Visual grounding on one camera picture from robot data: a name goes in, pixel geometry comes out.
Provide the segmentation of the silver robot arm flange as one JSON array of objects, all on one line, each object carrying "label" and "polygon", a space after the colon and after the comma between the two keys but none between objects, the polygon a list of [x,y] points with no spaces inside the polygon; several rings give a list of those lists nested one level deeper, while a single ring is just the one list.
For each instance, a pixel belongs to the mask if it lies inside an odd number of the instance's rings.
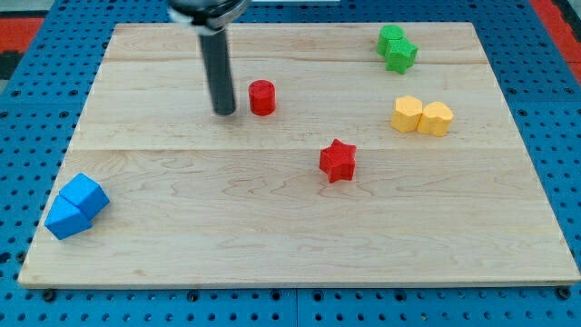
[{"label": "silver robot arm flange", "polygon": [[168,15],[199,35],[216,35],[238,19],[251,0],[168,0]]}]

